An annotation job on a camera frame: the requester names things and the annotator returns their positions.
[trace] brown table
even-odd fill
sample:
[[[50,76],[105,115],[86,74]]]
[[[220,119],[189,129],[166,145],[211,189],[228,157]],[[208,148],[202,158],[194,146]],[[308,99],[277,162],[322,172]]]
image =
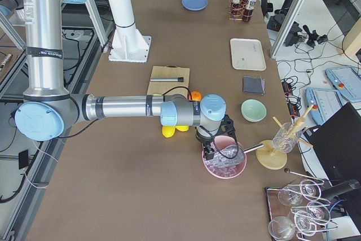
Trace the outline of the brown table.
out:
[[[144,95],[154,65],[176,65],[191,69],[192,90],[225,99],[244,147],[274,136],[272,116],[289,120],[259,5],[243,23],[228,20],[228,0],[209,0],[199,12],[181,0],[132,2],[138,29],[152,36],[148,62],[114,63],[103,55],[89,93]],[[231,38],[260,40],[267,69],[233,69]],[[245,75],[265,78],[266,94],[243,93]],[[267,107],[258,123],[240,113],[250,98]],[[288,159],[287,167],[303,171],[297,150]],[[264,187],[293,178],[264,168],[250,153],[240,176],[217,179],[202,164],[193,129],[165,139],[158,117],[106,119],[67,141],[27,240],[270,240]]]

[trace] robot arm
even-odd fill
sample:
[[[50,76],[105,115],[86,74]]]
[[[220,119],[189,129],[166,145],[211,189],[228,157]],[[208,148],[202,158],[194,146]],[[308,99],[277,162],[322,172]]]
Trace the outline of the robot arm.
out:
[[[207,95],[201,102],[181,95],[70,95],[63,84],[62,1],[24,0],[29,87],[15,122],[28,138],[46,141],[81,121],[126,116],[160,116],[163,125],[197,127],[196,138],[207,159],[213,158],[210,143],[216,135],[228,133],[235,138],[233,122],[224,115],[226,104],[217,95]]]

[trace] light green bowl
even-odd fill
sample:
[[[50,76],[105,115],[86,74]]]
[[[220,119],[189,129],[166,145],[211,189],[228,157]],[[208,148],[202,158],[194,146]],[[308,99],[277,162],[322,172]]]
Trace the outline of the light green bowl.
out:
[[[257,122],[266,117],[267,109],[260,101],[250,99],[243,102],[241,112],[246,120]]]

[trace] blue plate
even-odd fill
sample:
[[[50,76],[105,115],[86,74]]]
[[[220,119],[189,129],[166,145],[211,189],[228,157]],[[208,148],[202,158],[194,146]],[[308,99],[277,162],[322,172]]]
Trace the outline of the blue plate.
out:
[[[208,0],[182,0],[182,5],[190,11],[200,11],[208,5]]]

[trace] gray cloth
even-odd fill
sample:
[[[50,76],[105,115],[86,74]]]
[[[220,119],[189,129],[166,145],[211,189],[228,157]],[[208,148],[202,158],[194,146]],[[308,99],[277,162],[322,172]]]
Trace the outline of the gray cloth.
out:
[[[243,77],[243,92],[253,94],[265,94],[265,80],[250,76]]]

